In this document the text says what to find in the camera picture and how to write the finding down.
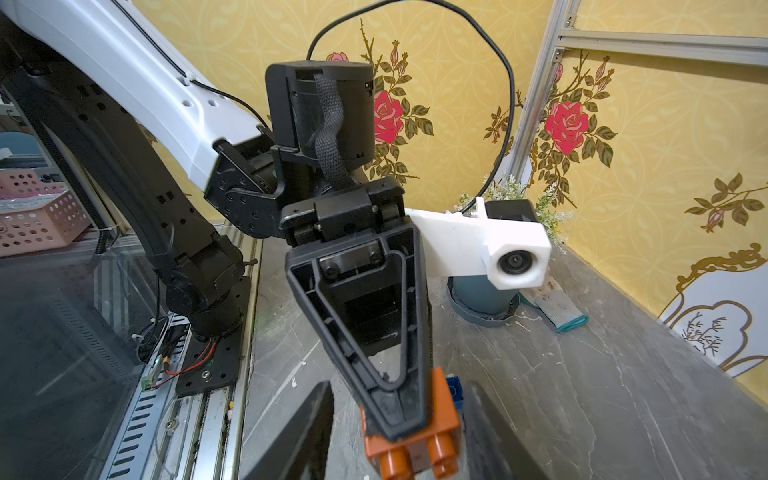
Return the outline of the brown lego brick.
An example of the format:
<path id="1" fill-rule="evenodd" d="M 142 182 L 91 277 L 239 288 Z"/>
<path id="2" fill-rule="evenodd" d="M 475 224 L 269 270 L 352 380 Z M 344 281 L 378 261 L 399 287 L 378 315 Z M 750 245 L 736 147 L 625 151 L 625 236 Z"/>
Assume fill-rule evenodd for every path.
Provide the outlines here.
<path id="1" fill-rule="evenodd" d="M 433 415 L 428 426 L 404 440 L 391 443 L 374 435 L 363 420 L 365 455 L 381 479 L 414 479 L 430 470 L 436 479 L 448 479 L 459 471 L 461 422 L 453 401 L 452 386 L 440 367 L 432 371 Z"/>

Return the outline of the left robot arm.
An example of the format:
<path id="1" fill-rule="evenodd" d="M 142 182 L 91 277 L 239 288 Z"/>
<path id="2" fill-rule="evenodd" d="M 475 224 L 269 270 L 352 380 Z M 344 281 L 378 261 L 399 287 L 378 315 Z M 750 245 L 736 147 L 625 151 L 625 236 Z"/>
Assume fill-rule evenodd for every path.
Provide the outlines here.
<path id="1" fill-rule="evenodd" d="M 197 337 L 241 324 L 245 261 L 156 144 L 240 232 L 287 242 L 288 284 L 374 432 L 397 442 L 429 424 L 421 235 L 398 180 L 363 172 L 376 153 L 371 65 L 269 66 L 264 122 L 207 85 L 129 1 L 5 1 L 1 55 L 12 99 L 128 220 Z"/>

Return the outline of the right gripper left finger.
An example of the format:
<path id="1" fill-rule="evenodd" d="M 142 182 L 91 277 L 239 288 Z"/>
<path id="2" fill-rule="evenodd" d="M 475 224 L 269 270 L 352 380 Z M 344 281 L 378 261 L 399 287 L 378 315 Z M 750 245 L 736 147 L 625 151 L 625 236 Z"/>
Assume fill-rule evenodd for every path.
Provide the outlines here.
<path id="1" fill-rule="evenodd" d="M 329 381 L 319 382 L 245 479 L 324 479 L 334 420 Z"/>

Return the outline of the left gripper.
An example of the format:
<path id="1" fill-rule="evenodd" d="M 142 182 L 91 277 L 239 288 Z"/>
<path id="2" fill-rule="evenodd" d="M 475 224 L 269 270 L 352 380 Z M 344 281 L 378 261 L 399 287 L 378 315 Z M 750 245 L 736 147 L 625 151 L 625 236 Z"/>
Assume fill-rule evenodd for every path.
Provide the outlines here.
<path id="1" fill-rule="evenodd" d="M 265 80 L 271 135 L 216 141 L 204 197 L 252 237 L 305 244 L 285 258 L 294 297 L 375 434 L 403 440 L 432 417 L 432 316 L 404 189 L 362 173 L 376 153 L 374 70 L 294 61 Z"/>

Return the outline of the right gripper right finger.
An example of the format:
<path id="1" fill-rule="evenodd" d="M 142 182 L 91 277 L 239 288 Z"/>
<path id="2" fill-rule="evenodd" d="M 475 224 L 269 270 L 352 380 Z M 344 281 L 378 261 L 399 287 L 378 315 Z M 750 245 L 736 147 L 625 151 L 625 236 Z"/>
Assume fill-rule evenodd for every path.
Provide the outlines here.
<path id="1" fill-rule="evenodd" d="M 478 382 L 465 385 L 463 415 L 471 479 L 548 479 Z"/>

